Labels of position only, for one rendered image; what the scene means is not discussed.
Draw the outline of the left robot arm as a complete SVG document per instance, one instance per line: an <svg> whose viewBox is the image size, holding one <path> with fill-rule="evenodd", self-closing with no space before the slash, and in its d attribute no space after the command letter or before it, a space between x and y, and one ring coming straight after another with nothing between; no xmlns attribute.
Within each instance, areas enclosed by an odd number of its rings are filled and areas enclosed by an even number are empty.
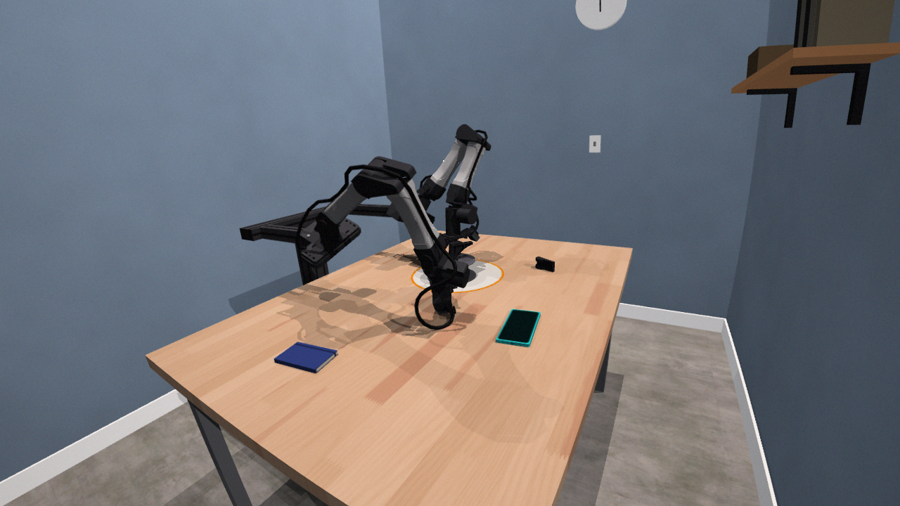
<svg viewBox="0 0 900 506"><path fill-rule="evenodd" d="M436 201L446 192L449 179L463 160L458 174L454 177L454 181L448 187L446 194L446 202L450 204L446 207L446 221L475 224L477 220L477 206L467 204L470 197L470 191L467 186L473 169L476 171L485 150L491 150L491 144L485 142L482 149L484 138L467 124L462 124L457 129L454 138L456 138L454 146L444 162L442 162L434 175L425 180L424 185L419 187L417 193L419 193L419 201L423 205L424 210L427 211L428 206L431 204L430 200ZM479 156L480 153L481 156ZM478 156L479 160L477 162ZM475 177L475 172L473 172L470 185L472 185L473 177ZM471 226L470 228L464 228L461 233L466 234L470 240L477 242L481 238L479 233L474 230L476 230L476 227Z"/></svg>

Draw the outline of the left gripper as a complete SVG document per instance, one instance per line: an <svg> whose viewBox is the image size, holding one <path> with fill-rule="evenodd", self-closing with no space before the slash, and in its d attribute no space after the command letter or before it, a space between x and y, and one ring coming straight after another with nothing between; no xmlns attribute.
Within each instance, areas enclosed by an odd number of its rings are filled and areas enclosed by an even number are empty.
<svg viewBox="0 0 900 506"><path fill-rule="evenodd" d="M446 240L446 247L448 246L448 254L451 255L453 259L455 259L464 249L466 249L466 247L473 245L472 241L459 241L459 239L468 239L468 236L461 233L461 222L458 221L446 221L446 233L443 233L442 236L444 240Z"/></svg>

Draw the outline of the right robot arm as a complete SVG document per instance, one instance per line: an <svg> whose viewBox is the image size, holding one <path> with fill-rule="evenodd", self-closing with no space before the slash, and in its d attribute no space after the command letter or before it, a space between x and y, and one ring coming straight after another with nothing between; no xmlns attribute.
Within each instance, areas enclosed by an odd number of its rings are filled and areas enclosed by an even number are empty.
<svg viewBox="0 0 900 506"><path fill-rule="evenodd" d="M411 187L411 191L417 198L418 204L425 215L425 220L430 224L432 233L436 235L443 248L446 249L446 240L444 240L442 233L438 233L437 229L432 225L423 205L419 201L412 179L417 174L417 171L412 164L378 156L374 157L369 165L394 171L407 181L407 185ZM351 211L356 209L357 205L362 204L362 201L367 198L387 196L387 199L391 200L391 203L395 206L398 214L401 215L405 227L407 227L414 246L413 251L415 251L421 262L421 268L425 275L434 281L448 278L454 269L452 262L432 239L430 229L425 224L417 202L414 200L412 193L409 192L409 187L407 185L403 186L401 180L393 177L386 173L362 169L352 179L353 185L351 183L345 191L340 193L340 196L329 202L319 212L319 215L316 217L317 225L314 228L319 233L319 238L301 251L302 256L313 262L313 264L320 262L331 251L337 249L342 242L358 231L358 224L346 218ZM338 226L340 227L339 230ZM464 288L468 284L470 269L467 263L454 261L457 265L457 273L446 284ZM452 286L448 286L448 289L444 286L442 290L436 289L436 292L432 290L432 304L438 315L442 313L456 314L454 306L452 308Z"/></svg>

